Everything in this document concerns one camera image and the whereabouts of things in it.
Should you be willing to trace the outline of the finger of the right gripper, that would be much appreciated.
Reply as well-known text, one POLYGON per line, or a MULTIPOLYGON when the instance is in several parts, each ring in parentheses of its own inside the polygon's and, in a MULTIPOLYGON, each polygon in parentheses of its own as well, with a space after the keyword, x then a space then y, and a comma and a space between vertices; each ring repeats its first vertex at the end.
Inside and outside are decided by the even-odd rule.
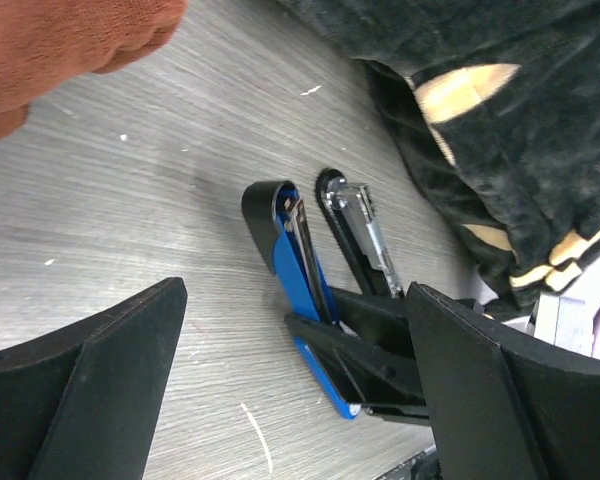
POLYGON ((285 318, 298 351, 341 417, 358 411, 384 421, 428 425, 414 358, 366 343, 355 332, 314 322, 298 314, 285 318))
POLYGON ((366 343, 405 358, 414 358, 414 349, 404 301, 354 293, 333 287, 340 320, 366 343))

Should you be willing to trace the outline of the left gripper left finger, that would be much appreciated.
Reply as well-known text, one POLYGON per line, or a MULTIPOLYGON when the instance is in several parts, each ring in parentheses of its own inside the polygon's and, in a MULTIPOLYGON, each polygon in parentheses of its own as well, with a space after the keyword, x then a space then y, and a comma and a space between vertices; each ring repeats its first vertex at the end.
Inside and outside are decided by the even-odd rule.
POLYGON ((187 304, 179 277, 0 350, 0 479, 140 479, 187 304))

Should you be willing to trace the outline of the blue stapler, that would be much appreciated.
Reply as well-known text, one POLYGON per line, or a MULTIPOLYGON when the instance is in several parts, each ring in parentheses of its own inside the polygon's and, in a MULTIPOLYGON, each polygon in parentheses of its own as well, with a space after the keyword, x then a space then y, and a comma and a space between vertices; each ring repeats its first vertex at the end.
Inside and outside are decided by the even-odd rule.
POLYGON ((284 289, 292 312, 337 327, 339 314, 295 184, 289 180, 256 181, 245 189, 241 210, 254 244, 284 289))

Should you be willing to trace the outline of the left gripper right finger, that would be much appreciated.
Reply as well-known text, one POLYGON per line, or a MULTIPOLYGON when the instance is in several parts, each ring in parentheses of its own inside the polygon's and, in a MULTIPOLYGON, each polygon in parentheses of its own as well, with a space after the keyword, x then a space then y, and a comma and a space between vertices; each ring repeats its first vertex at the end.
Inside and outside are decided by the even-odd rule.
POLYGON ((600 360, 426 285, 406 308, 444 478, 600 479, 600 360))

